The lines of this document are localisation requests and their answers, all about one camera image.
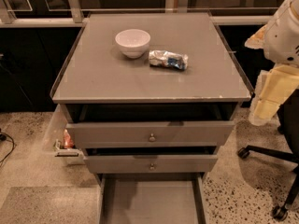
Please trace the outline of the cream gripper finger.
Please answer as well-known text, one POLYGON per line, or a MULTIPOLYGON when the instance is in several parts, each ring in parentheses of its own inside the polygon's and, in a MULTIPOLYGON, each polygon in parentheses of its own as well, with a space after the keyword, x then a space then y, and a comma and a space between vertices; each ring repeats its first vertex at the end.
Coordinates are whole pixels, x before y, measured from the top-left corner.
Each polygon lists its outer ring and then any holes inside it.
POLYGON ((262 70, 249 108, 249 122, 265 125, 298 87, 299 68, 295 65, 276 64, 270 71, 262 70))
POLYGON ((245 46, 249 49, 263 49, 265 30, 266 26, 264 25, 254 35, 246 40, 245 46))

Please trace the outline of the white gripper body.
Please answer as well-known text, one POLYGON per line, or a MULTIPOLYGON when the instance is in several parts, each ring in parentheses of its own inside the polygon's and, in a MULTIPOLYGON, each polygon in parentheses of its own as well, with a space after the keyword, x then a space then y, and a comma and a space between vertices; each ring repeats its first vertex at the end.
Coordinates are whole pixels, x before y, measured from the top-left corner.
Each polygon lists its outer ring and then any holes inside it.
POLYGON ((299 0, 285 0, 266 24, 263 52, 274 63, 299 64, 299 0))

